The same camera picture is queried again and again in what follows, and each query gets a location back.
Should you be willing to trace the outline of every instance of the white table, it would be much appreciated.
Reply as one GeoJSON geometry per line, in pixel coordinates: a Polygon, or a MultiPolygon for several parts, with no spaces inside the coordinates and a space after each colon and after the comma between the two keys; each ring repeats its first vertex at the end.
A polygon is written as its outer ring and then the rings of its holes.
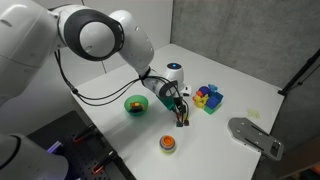
{"type": "MultiPolygon", "coordinates": [[[[156,51],[151,67],[164,73],[170,62],[183,66],[185,83],[193,90],[209,83],[218,86],[224,95],[220,109],[208,115],[187,97],[190,126],[178,128],[174,114],[140,82],[106,106],[92,107],[75,99],[139,180],[251,179],[260,153],[231,138],[228,119],[247,117],[247,109],[254,109],[260,118],[248,119],[270,132],[283,101],[277,94],[279,88],[173,44],[156,51]],[[130,117],[123,106],[125,99],[135,94],[149,100],[148,111],[139,118],[130,117]],[[159,148],[159,140],[166,134],[177,143],[170,155],[159,148]]],[[[77,88],[84,95],[100,97],[135,78],[134,69],[125,65],[77,88]]]]}

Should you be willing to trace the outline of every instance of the metal clamp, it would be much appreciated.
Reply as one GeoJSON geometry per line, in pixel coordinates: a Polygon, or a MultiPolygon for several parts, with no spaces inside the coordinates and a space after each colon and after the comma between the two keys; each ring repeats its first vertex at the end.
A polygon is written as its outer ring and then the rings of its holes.
{"type": "Polygon", "coordinates": [[[247,118],[232,118],[228,127],[232,136],[244,145],[257,149],[270,159],[281,160],[284,145],[247,118]]]}

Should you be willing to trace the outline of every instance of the black base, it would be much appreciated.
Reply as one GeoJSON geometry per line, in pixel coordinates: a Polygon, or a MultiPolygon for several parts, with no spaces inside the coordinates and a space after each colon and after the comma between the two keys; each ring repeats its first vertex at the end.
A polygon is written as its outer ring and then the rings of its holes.
{"type": "Polygon", "coordinates": [[[67,180],[79,177],[81,180],[135,180],[118,155],[107,162],[102,171],[97,174],[92,173],[92,168],[101,162],[113,148],[98,130],[95,135],[87,137],[80,144],[74,143],[73,137],[87,127],[79,115],[72,111],[31,133],[28,137],[44,149],[48,149],[56,141],[64,145],[61,155],[65,156],[69,162],[67,180]]]}

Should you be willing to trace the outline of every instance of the cable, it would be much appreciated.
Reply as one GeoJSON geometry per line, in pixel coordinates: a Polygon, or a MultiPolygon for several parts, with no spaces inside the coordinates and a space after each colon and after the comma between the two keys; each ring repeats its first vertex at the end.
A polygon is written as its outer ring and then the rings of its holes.
{"type": "MultiPolygon", "coordinates": [[[[165,80],[167,80],[168,82],[171,83],[171,81],[169,81],[168,79],[163,78],[163,77],[161,77],[161,76],[147,76],[146,78],[157,79],[157,80],[160,80],[161,82],[163,82],[164,84],[166,84],[166,82],[163,80],[163,79],[165,79],[165,80]]],[[[179,122],[182,122],[183,119],[182,119],[181,121],[179,120],[179,116],[178,116],[178,113],[176,112],[176,110],[178,110],[180,114],[181,114],[181,112],[180,112],[178,106],[177,106],[176,104],[174,104],[174,105],[175,105],[175,111],[174,111],[174,112],[176,113],[177,120],[178,120],[179,122]]]]}
{"type": "MultiPolygon", "coordinates": [[[[121,87],[120,89],[118,89],[117,91],[113,92],[112,94],[109,94],[107,96],[104,96],[104,97],[100,97],[100,98],[92,98],[92,97],[86,97],[82,94],[79,93],[79,91],[71,84],[71,82],[68,80],[68,78],[66,77],[66,75],[64,74],[63,72],[63,69],[62,69],[62,64],[61,64],[61,53],[60,53],[60,50],[57,50],[54,52],[54,55],[55,55],[55,58],[56,58],[56,61],[58,63],[58,66],[59,66],[59,70],[60,70],[60,74],[64,80],[64,82],[69,86],[69,88],[71,89],[71,91],[73,92],[73,94],[77,95],[78,98],[85,104],[87,105],[90,105],[90,106],[103,106],[103,105],[107,105],[107,104],[110,104],[112,102],[114,102],[115,100],[119,99],[134,83],[136,83],[137,81],[139,80],[142,80],[141,78],[137,78],[137,79],[134,79],[132,80],[131,82],[127,83],[126,85],[124,85],[123,87],[121,87]],[[124,88],[126,88],[121,94],[119,94],[116,98],[106,102],[106,103],[101,103],[101,104],[92,104],[92,103],[89,103],[87,101],[85,101],[84,99],[87,99],[87,100],[102,100],[102,99],[106,99],[106,98],[109,98],[117,93],[119,93],[121,90],[123,90],[124,88]]],[[[157,80],[160,80],[161,82],[163,82],[164,84],[166,84],[165,81],[167,81],[170,85],[172,85],[173,88],[175,88],[176,90],[176,93],[178,94],[178,98],[179,99],[182,99],[182,102],[184,102],[186,104],[186,108],[187,108],[187,116],[186,116],[186,119],[188,119],[188,116],[189,116],[189,106],[188,106],[188,103],[181,97],[180,95],[180,92],[178,90],[178,88],[171,82],[169,81],[168,79],[164,78],[164,77],[161,77],[161,76],[147,76],[146,78],[154,78],[154,79],[157,79],[157,80]]],[[[177,104],[175,104],[175,111],[178,111],[179,114],[181,114],[180,112],[180,109],[179,107],[177,106],[177,104]]],[[[184,123],[184,117],[182,116],[181,117],[181,121],[179,120],[178,116],[177,116],[177,120],[181,123],[184,123]]]]}
{"type": "Polygon", "coordinates": [[[90,97],[86,97],[82,94],[79,93],[78,89],[76,89],[72,84],[71,82],[68,80],[68,78],[66,77],[66,75],[64,74],[63,72],[63,69],[62,69],[62,64],[61,64],[61,53],[60,53],[60,50],[57,50],[54,52],[54,55],[55,55],[55,58],[57,60],[57,63],[58,63],[58,66],[59,66],[59,70],[60,70],[60,74],[64,80],[64,82],[69,86],[70,90],[72,91],[73,94],[77,95],[79,97],[79,99],[84,102],[85,104],[88,104],[88,105],[91,105],[91,106],[102,106],[102,105],[106,105],[106,104],[109,104],[115,100],[117,100],[118,98],[120,98],[134,83],[136,83],[137,81],[139,81],[140,79],[135,79],[131,82],[129,82],[128,84],[124,85],[122,88],[120,88],[119,90],[117,90],[116,92],[108,95],[108,96],[105,96],[105,97],[101,97],[101,98],[90,98],[90,97]],[[106,99],[108,97],[111,97],[117,93],[119,93],[121,90],[123,90],[124,88],[126,88],[127,86],[129,86],[127,89],[125,89],[125,91],[123,91],[119,96],[117,96],[115,99],[109,101],[109,102],[106,102],[106,103],[103,103],[103,104],[92,104],[92,103],[88,103],[86,102],[84,99],[88,99],[88,100],[101,100],[101,99],[106,99]]]}
{"type": "Polygon", "coordinates": [[[130,84],[130,86],[127,87],[127,89],[125,89],[119,96],[117,96],[117,97],[114,98],[113,100],[111,100],[111,101],[109,101],[109,102],[106,102],[106,103],[102,103],[102,104],[91,104],[91,103],[88,103],[88,102],[86,102],[85,100],[83,100],[81,96],[78,96],[78,97],[79,97],[79,99],[80,99],[82,102],[84,102],[84,103],[87,104],[87,105],[90,105],[90,106],[104,106],[104,105],[110,104],[110,103],[112,103],[113,101],[119,99],[133,84],[134,84],[134,83],[130,84]]]}
{"type": "MultiPolygon", "coordinates": [[[[158,79],[158,80],[161,80],[162,82],[164,82],[164,80],[165,81],[167,81],[169,84],[171,84],[174,88],[175,88],[175,90],[176,90],[176,92],[177,92],[177,94],[178,94],[178,97],[179,97],[179,99],[182,99],[182,101],[186,104],[186,107],[187,107],[187,118],[186,119],[188,119],[188,114],[189,114],[189,106],[188,106],[188,103],[181,97],[181,95],[180,95],[180,92],[179,92],[179,90],[178,90],[178,88],[171,82],[171,81],[169,81],[168,79],[166,79],[166,78],[164,78],[164,77],[161,77],[161,76],[147,76],[146,78],[155,78],[155,79],[158,79]]],[[[181,117],[181,121],[178,119],[178,121],[180,121],[180,122],[182,122],[182,123],[184,123],[184,117],[182,116],[181,117]]]]}
{"type": "Polygon", "coordinates": [[[113,92],[112,94],[109,94],[108,96],[104,96],[104,97],[100,97],[100,98],[90,98],[90,97],[86,97],[80,93],[79,96],[84,98],[84,99],[88,99],[88,100],[102,100],[102,99],[106,99],[106,98],[109,98],[115,94],[117,94],[118,92],[120,92],[121,90],[123,90],[124,88],[126,88],[127,86],[129,86],[130,84],[132,83],[136,83],[137,81],[139,81],[139,79],[135,79],[135,80],[132,80],[131,82],[129,82],[128,84],[124,85],[122,88],[118,89],[117,91],[113,92]]]}
{"type": "Polygon", "coordinates": [[[188,103],[184,100],[184,99],[182,99],[182,101],[186,104],[186,106],[187,106],[187,117],[186,117],[186,119],[188,120],[188,118],[189,118],[189,105],[188,105],[188,103]]]}
{"type": "Polygon", "coordinates": [[[320,67],[320,64],[319,64],[314,70],[312,70],[312,71],[308,74],[308,76],[305,77],[302,81],[298,82],[295,86],[291,87],[291,88],[288,90],[288,93],[289,93],[291,90],[295,89],[296,87],[302,86],[303,83],[304,83],[319,67],[320,67]]]}

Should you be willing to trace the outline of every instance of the green bowl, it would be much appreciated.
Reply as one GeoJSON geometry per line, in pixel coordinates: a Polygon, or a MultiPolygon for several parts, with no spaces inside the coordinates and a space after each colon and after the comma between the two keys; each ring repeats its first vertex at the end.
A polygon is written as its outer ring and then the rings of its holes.
{"type": "Polygon", "coordinates": [[[141,95],[133,95],[128,97],[128,99],[124,102],[124,108],[126,111],[134,117],[142,116],[148,109],[148,99],[141,95]],[[137,109],[134,110],[131,107],[131,103],[138,103],[136,106],[137,109]]]}

